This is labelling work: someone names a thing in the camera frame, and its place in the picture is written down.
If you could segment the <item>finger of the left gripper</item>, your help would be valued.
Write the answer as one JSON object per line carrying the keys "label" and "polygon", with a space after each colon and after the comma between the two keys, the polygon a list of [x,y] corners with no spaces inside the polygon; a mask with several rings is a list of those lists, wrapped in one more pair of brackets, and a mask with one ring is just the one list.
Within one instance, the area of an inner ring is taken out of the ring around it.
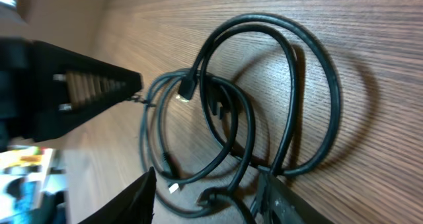
{"label": "finger of the left gripper", "polygon": [[1,38],[1,142],[57,139],[142,89],[141,74],[64,48]]}

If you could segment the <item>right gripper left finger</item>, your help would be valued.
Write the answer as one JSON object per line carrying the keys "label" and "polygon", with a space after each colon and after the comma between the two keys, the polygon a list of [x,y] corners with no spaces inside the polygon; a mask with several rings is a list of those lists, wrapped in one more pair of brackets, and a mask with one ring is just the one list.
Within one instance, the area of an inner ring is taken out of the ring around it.
{"label": "right gripper left finger", "polygon": [[156,192],[155,169],[142,174],[80,224],[151,224]]}

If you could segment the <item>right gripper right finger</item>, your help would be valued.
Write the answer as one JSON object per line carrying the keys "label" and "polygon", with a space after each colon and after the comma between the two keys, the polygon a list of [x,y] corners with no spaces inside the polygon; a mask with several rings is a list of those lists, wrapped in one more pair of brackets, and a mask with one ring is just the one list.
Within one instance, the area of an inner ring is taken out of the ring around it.
{"label": "right gripper right finger", "polygon": [[275,176],[260,173],[255,202],[250,212],[264,223],[333,224]]}

